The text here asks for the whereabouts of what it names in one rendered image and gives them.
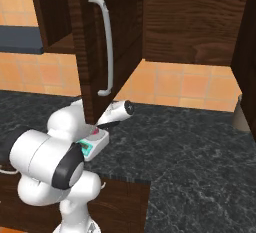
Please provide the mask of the beige cylindrical can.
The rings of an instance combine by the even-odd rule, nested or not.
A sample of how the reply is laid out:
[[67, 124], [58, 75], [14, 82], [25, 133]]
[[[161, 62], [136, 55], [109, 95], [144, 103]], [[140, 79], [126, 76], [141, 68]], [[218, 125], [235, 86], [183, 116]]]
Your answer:
[[241, 108], [241, 101], [242, 101], [242, 95], [239, 95], [236, 103], [236, 107], [233, 113], [232, 125], [234, 128], [240, 131], [249, 132], [250, 128], [245, 118], [245, 115], [243, 113], [243, 110]]

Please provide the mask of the white digital scale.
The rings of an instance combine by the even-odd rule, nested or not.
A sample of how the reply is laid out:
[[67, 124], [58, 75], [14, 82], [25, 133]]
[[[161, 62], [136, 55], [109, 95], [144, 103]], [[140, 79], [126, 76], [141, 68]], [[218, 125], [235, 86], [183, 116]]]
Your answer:
[[97, 134], [81, 139], [78, 143], [82, 147], [84, 160], [89, 162], [109, 144], [109, 132], [100, 129]]

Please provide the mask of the dark wood wall cabinet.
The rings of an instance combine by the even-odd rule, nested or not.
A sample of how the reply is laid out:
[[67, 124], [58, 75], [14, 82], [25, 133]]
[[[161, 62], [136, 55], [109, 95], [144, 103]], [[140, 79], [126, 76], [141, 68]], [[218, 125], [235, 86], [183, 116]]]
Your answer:
[[[227, 66], [246, 0], [143, 0], [142, 59]], [[68, 0], [33, 0], [43, 48], [75, 54]]]

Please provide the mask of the dark wood cabinet side panel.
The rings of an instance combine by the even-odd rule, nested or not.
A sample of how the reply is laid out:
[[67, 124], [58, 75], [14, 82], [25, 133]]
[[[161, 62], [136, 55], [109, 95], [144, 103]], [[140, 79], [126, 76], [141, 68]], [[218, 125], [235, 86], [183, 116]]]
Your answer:
[[242, 91], [242, 111], [256, 140], [256, 0], [246, 1], [231, 69]]

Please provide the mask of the dark wood cabinet door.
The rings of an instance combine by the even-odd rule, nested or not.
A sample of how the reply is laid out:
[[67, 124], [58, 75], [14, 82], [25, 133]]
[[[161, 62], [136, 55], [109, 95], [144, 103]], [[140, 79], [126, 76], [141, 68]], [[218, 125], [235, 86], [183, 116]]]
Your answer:
[[94, 125], [142, 59], [143, 0], [104, 0], [113, 42], [113, 87], [105, 97], [108, 62], [101, 8], [68, 0], [85, 121]]

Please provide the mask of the dark wood base cabinet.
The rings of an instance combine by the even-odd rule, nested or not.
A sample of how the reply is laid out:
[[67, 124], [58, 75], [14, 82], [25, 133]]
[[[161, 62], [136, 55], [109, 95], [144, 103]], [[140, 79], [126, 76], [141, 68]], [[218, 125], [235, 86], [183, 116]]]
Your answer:
[[[88, 210], [102, 233], [144, 233], [151, 182], [105, 173], [98, 175], [106, 185], [88, 203]], [[61, 222], [59, 206], [24, 204], [17, 194], [19, 178], [19, 174], [0, 173], [0, 228], [52, 233]]]

